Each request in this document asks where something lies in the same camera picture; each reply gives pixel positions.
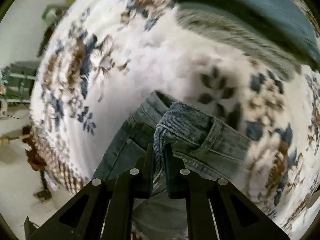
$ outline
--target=floor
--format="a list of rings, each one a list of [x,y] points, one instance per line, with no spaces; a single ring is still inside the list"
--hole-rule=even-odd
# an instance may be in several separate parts
[[[46,30],[42,12],[47,4],[63,2],[15,0],[0,23],[0,68],[16,61],[39,63],[36,54]],[[16,118],[0,119],[0,136],[20,135],[29,122],[28,109],[21,106],[8,114]],[[40,226],[71,198],[61,188],[52,192],[52,200],[45,204],[33,197],[41,187],[40,174],[29,166],[19,140],[0,146],[0,178],[0,212],[20,240],[25,239],[23,223],[27,216]]]

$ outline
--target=denim fabric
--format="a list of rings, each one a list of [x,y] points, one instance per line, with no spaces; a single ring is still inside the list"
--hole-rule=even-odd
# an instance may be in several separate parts
[[[128,118],[114,137],[93,178],[113,179],[134,167],[154,145],[154,194],[135,202],[133,220],[149,239],[182,237],[187,228],[184,200],[169,200],[165,190],[162,150],[172,144],[173,154],[203,178],[232,179],[245,159],[249,138],[218,118],[154,91]]]

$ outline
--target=belt loop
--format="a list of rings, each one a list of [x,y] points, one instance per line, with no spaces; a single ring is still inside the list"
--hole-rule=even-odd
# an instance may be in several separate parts
[[[196,155],[196,154],[207,152],[214,144],[215,140],[217,139],[218,135],[221,132],[221,129],[222,129],[221,121],[218,118],[213,117],[212,126],[207,137],[204,139],[201,146],[198,149],[192,151],[191,154]]]

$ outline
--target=silver rivet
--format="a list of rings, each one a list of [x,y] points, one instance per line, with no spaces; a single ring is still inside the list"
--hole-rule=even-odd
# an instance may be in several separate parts
[[[181,169],[181,170],[180,170],[180,173],[181,173],[182,175],[189,175],[189,174],[190,174],[190,170],[188,170],[188,169]]]
[[[102,182],[101,179],[93,179],[93,180],[91,181],[92,185],[94,185],[94,186],[100,185],[101,182]]]
[[[137,175],[137,174],[139,174],[139,172],[140,171],[138,169],[136,169],[136,168],[133,168],[133,169],[130,170],[130,174],[131,175]]]
[[[218,183],[221,185],[221,186],[225,186],[228,184],[228,181],[224,178],[221,178],[221,179],[218,179]]]

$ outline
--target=blue denim jeans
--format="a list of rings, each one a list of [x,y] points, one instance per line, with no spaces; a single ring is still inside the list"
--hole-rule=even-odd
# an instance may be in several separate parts
[[[93,178],[114,179],[134,167],[153,143],[153,197],[135,203],[133,221],[150,240],[182,237],[187,228],[184,200],[170,200],[165,190],[163,148],[203,178],[232,180],[249,148],[249,138],[218,118],[154,91],[115,135]]]

